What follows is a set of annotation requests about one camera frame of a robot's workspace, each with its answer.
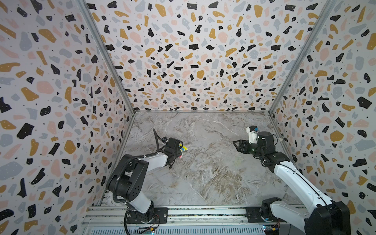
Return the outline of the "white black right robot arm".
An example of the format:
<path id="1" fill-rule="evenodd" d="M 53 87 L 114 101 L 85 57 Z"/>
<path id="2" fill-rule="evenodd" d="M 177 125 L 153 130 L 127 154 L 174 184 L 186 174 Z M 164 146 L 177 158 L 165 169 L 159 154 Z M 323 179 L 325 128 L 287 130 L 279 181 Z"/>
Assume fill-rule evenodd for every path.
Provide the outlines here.
<path id="1" fill-rule="evenodd" d="M 315 187 L 282 152 L 276 151 L 277 136 L 260 132 L 256 126 L 247 129 L 248 139 L 234 141 L 237 152 L 251 154 L 262 166 L 282 179 L 298 196 L 304 208 L 296 208 L 278 197 L 262 201 L 260 214 L 265 222 L 281 219 L 306 235 L 351 234 L 350 210 L 335 202 Z"/>

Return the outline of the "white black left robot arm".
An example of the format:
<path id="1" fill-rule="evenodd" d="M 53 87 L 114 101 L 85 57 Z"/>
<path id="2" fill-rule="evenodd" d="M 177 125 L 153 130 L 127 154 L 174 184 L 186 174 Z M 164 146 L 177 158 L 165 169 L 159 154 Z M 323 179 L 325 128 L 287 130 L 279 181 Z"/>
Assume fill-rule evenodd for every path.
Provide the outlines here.
<path id="1" fill-rule="evenodd" d="M 147 173 L 166 166 L 171 168 L 184 151 L 184 143 L 176 138 L 157 137 L 156 143 L 157 150 L 153 153 L 123 155 L 106 184 L 113 201 L 125 204 L 141 223 L 151 222 L 156 217 L 154 202 L 142 192 Z"/>

